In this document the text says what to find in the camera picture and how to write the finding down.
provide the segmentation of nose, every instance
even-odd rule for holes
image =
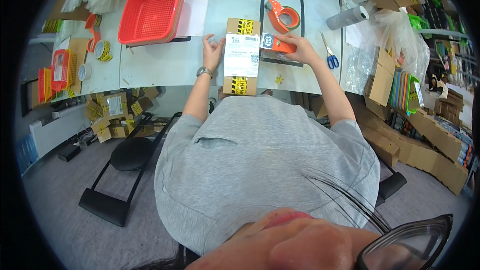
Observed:
[[[350,235],[328,223],[311,225],[295,237],[277,244],[269,255],[272,269],[350,270],[353,267]]]

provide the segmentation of wristwatch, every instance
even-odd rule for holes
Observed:
[[[200,67],[200,68],[198,68],[198,70],[197,70],[197,77],[200,76],[200,75],[202,75],[202,74],[204,74],[204,73],[207,73],[208,75],[210,75],[210,79],[213,78],[213,71],[210,70],[210,69],[208,69],[207,67],[203,67],[203,66]]]

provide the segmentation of desk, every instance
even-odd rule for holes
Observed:
[[[320,35],[324,33],[328,45],[339,59],[340,65],[345,55],[342,54],[341,30],[331,31],[327,28],[327,18],[340,12],[339,0],[303,0],[305,19],[305,38],[312,44],[320,57],[327,57],[327,50]],[[102,15],[100,34],[103,40],[110,41],[111,55],[109,62],[97,61],[92,53],[87,54],[86,61],[92,65],[92,77],[83,82],[81,95],[119,88],[147,86],[185,86],[193,85],[196,70],[202,65],[202,37],[192,37],[187,42],[173,42],[139,46],[132,48],[118,43],[117,34],[123,7],[126,0],[119,1],[117,10]],[[257,20],[260,17],[260,0],[209,0],[204,25],[204,35],[215,34],[219,40],[225,36],[227,18],[246,18]],[[84,28],[74,33],[73,37],[90,37]],[[333,69],[337,81],[340,80],[341,68]],[[282,75],[282,84],[276,78]],[[217,76],[212,85],[223,85],[223,61],[217,69]],[[303,68],[260,62],[257,87],[321,94],[315,75],[308,65]]]

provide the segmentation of orange basket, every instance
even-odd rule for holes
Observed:
[[[127,0],[118,42],[129,46],[170,42],[177,33],[184,0]]]
[[[70,49],[59,49],[53,55],[53,79],[51,88],[60,92],[75,82],[77,56]]]
[[[51,88],[52,70],[43,68],[38,70],[38,103],[44,104],[52,99],[54,91]]]

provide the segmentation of eyeglasses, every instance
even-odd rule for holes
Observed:
[[[367,245],[357,257],[358,270],[428,269],[444,248],[453,215],[400,225]]]

